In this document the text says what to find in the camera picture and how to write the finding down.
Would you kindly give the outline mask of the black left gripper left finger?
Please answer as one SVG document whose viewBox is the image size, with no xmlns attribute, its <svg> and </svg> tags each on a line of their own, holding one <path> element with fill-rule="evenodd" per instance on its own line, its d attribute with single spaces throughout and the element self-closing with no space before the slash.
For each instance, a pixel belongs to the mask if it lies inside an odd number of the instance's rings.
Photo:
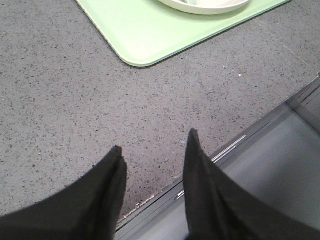
<svg viewBox="0 0 320 240">
<path fill-rule="evenodd" d="M 61 192 L 0 218 L 2 240 L 112 240 L 121 213 L 127 164 L 119 146 Z"/>
</svg>

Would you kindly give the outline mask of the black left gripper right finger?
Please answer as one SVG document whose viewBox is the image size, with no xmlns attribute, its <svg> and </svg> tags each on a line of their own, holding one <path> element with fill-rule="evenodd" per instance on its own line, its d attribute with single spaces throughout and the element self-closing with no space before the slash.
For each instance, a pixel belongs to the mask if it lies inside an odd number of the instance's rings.
<svg viewBox="0 0 320 240">
<path fill-rule="evenodd" d="M 255 198 L 211 162 L 191 129 L 183 166 L 189 240 L 318 240 L 319 230 Z"/>
</svg>

